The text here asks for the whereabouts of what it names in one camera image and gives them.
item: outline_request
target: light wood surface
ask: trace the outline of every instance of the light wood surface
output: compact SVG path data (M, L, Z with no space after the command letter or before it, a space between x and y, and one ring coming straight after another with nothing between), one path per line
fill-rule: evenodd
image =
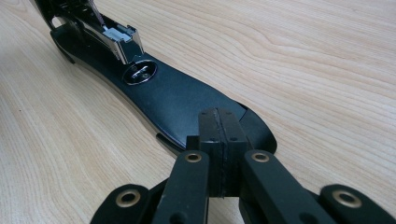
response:
M396 1L105 1L145 51L249 106L316 193L339 183L396 216ZM174 159L117 93L67 62L28 1L0 2L0 222L88 223L111 190ZM241 223L236 199L209 223Z

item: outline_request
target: black plastic part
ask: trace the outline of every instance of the black plastic part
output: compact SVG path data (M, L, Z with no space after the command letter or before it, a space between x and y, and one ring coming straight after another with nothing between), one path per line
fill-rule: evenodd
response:
M323 188L319 202L339 223L396 223L378 204L347 186L330 185Z
M266 224L268 223L265 214L256 202L247 202L239 199L239 212L245 224Z
M241 183L240 161L251 149L235 115L222 108L199 114L199 138L189 144L207 153L210 160L210 197L238 197Z
M202 151L178 155L152 223L206 223L209 157Z
M117 205L117 198L125 190L136 190L139 194L138 202L129 207ZM142 223L144 211L149 205L149 190L138 185L124 185L113 190L95 212L91 224L138 224Z
M335 223L271 153L248 151L242 172L247 191L254 195L269 223ZM251 201L244 195L240 198Z
M231 100L205 83L144 54L137 61L153 61L156 74L138 85L128 85L122 76L132 64L124 65L114 55L92 41L89 46L67 32L64 26L51 31L61 52L72 61L86 65L112 83L145 118L178 148L186 148L188 135L198 135L197 114L207 108L221 107L233 112L243 123L255 148L275 152L275 138L265 123L251 110Z

